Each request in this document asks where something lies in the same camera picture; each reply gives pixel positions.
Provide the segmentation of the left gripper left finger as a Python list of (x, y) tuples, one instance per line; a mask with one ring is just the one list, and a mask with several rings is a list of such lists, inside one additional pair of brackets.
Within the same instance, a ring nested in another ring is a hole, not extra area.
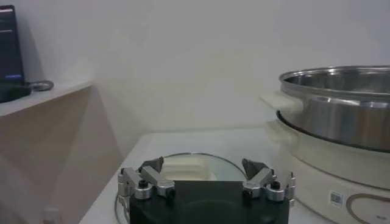
[(157, 195), (172, 198), (175, 182), (166, 179), (160, 172), (164, 158), (145, 161), (138, 169), (122, 168), (118, 174), (118, 195), (122, 198), (134, 196), (137, 200), (148, 200), (154, 190)]

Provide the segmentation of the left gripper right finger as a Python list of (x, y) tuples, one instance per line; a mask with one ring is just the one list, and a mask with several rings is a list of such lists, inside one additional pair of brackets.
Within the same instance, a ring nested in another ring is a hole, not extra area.
[(241, 160), (247, 180), (242, 183), (244, 201), (266, 197), (274, 203), (295, 202), (296, 176), (291, 171), (277, 173), (265, 163), (246, 158)]

